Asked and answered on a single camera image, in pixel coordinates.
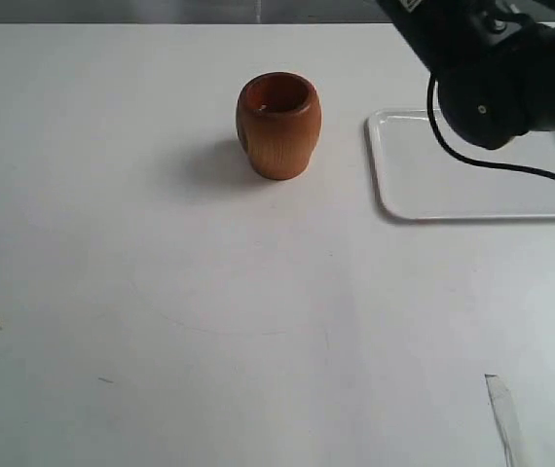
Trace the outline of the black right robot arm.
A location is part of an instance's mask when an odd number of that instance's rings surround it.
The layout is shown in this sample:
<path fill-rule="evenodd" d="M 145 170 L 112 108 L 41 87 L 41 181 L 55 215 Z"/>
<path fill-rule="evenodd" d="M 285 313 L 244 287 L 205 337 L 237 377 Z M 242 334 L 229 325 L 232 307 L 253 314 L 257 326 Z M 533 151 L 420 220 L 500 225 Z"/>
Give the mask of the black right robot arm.
<path fill-rule="evenodd" d="M 544 2 L 555 11 L 555 1 Z M 382 1 L 437 84 L 451 129 L 496 150 L 530 131 L 555 131 L 555 27 L 508 1 Z"/>

